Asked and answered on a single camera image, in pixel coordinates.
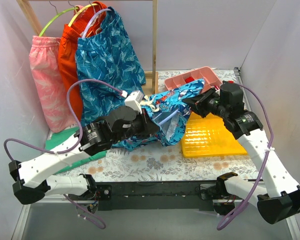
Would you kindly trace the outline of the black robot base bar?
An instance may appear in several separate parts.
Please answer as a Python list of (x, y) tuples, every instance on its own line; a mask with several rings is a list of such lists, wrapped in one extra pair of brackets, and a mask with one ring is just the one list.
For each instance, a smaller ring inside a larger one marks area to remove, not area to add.
[(221, 215), (241, 201), (218, 193), (215, 180), (99, 182), (95, 193), (69, 197), (94, 203), (98, 211), (193, 209)]

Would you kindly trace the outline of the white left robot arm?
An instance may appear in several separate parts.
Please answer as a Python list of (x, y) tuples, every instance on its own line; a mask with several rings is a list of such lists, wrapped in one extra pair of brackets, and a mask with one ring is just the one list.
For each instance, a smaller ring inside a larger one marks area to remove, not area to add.
[(9, 163), (14, 196), (23, 205), (33, 204), (49, 195), (75, 195), (85, 200), (99, 193), (97, 183), (90, 174), (75, 177), (57, 176), (56, 172), (75, 162), (87, 159), (112, 145), (135, 137), (143, 140), (160, 130), (145, 109), (141, 112), (120, 106), (109, 115), (101, 116), (77, 131), (65, 142), (34, 159)]

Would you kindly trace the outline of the blue shark print shorts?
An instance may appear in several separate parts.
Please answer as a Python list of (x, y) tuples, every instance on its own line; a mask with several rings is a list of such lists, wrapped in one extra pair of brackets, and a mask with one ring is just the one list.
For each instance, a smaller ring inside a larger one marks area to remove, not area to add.
[[(172, 90), (146, 96), (140, 103), (141, 107), (143, 110), (146, 110), (150, 119), (158, 125), (160, 121), (165, 119), (175, 110), (180, 111), (182, 114), (191, 110), (187, 104), (182, 102), (182, 100), (199, 95), (204, 88), (204, 83), (204, 79), (198, 79)], [(164, 147), (176, 145), (181, 141), (185, 134), (186, 124), (190, 118), (191, 112), (185, 116), (178, 113), (163, 125), (158, 125), (160, 130), (153, 136), (144, 139), (130, 137), (114, 144), (113, 147), (132, 151), (136, 148), (155, 142), (160, 142)]]

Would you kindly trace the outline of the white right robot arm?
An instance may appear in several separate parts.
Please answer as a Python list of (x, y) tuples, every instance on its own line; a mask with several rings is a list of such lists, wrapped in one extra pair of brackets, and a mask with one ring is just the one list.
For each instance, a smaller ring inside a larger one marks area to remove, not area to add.
[(216, 192), (222, 199), (231, 195), (242, 199), (217, 225), (222, 230), (242, 213), (248, 204), (255, 206), (269, 224), (300, 213), (300, 184), (289, 174), (272, 147), (274, 133), (267, 120), (267, 136), (257, 115), (245, 109), (245, 86), (224, 82), (219, 90), (211, 88), (195, 97), (183, 100), (197, 115), (220, 117), (225, 128), (246, 150), (258, 170), (254, 183), (234, 172), (225, 173), (216, 180)]

